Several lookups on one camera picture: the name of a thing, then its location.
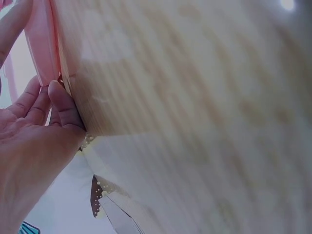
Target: finger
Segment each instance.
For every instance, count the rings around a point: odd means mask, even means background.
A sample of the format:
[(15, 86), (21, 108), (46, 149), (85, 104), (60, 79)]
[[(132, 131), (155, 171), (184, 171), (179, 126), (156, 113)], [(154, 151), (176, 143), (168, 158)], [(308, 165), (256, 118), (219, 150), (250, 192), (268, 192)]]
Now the finger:
[(37, 100), (39, 91), (40, 83), (36, 76), (30, 80), (24, 93), (19, 97), (19, 99), (7, 109), (15, 114), (17, 118), (25, 117)]
[(51, 102), (48, 96), (48, 86), (45, 86), (41, 89), (37, 100), (30, 108), (25, 119), (29, 120), (33, 124), (43, 125), (46, 122), (50, 108)]
[(0, 68), (29, 21), (32, 8), (33, 0), (17, 0), (12, 9), (0, 19)]
[(64, 128), (80, 128), (84, 130), (76, 105), (66, 90), (53, 80), (49, 85), (48, 94), (52, 104), (58, 111), (60, 122)]
[(51, 118), (49, 126), (62, 126), (60, 119), (59, 119), (59, 113), (54, 105), (52, 105), (52, 111), (51, 111)]

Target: wood grain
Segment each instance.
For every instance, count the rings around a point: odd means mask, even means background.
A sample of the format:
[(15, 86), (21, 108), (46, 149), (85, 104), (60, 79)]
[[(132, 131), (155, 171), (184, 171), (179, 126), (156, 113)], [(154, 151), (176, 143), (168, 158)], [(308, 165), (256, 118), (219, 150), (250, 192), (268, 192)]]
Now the wood grain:
[(53, 5), (84, 153), (145, 233), (312, 233), (308, 2)]

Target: wooden board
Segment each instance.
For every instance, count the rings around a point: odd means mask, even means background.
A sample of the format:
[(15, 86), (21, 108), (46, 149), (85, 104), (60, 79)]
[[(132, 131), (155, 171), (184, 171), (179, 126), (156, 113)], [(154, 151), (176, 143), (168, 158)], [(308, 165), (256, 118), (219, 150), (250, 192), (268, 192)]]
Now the wooden board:
[(53, 5), (84, 153), (145, 233), (312, 233), (308, 1)]

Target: teal object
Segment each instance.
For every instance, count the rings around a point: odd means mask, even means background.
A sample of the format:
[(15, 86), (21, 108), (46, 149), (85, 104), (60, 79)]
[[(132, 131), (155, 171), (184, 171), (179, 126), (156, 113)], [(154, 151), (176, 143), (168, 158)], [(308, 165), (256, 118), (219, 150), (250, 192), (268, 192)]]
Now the teal object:
[(34, 227), (33, 225), (23, 222), (18, 234), (40, 234), (40, 229)]

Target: hand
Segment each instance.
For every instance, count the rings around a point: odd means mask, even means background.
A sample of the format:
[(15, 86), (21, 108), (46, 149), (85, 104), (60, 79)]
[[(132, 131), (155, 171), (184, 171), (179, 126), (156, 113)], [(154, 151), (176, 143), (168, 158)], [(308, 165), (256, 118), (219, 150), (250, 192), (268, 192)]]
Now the hand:
[[(32, 4), (20, 0), (0, 20), (0, 66), (25, 27)], [(44, 126), (51, 106), (50, 124)], [(75, 103), (57, 81), (40, 89), (33, 78), (17, 102), (0, 110), (0, 233), (18, 232), (84, 137)]]

